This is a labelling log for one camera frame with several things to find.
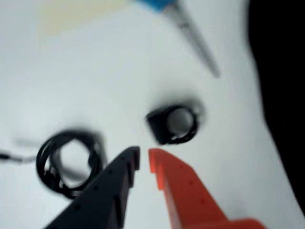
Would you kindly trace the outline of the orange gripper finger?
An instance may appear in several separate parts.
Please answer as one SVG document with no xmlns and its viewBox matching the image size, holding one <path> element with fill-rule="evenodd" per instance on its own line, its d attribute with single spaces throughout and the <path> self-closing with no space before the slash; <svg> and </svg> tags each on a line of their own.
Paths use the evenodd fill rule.
<svg viewBox="0 0 305 229">
<path fill-rule="evenodd" d="M 229 220 L 191 166 L 174 155 L 149 149 L 151 172 L 164 192 L 173 229 L 263 229 L 256 219 Z"/>
</svg>

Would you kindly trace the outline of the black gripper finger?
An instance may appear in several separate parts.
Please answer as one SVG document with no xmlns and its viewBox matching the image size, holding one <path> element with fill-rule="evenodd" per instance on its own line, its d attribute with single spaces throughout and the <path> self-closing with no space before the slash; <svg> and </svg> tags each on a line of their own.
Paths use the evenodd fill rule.
<svg viewBox="0 0 305 229">
<path fill-rule="evenodd" d="M 129 189 L 140 168 L 140 148 L 121 152 L 48 229 L 122 229 Z"/>
</svg>

